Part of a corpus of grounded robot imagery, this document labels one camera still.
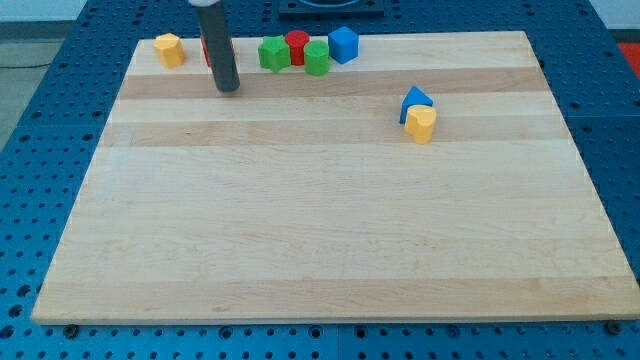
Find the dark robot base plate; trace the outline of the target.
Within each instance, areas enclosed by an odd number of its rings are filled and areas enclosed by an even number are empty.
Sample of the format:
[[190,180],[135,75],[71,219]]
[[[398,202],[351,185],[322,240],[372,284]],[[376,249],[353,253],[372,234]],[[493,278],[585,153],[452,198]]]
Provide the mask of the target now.
[[383,16],[385,0],[279,0],[279,19],[316,16],[374,15]]

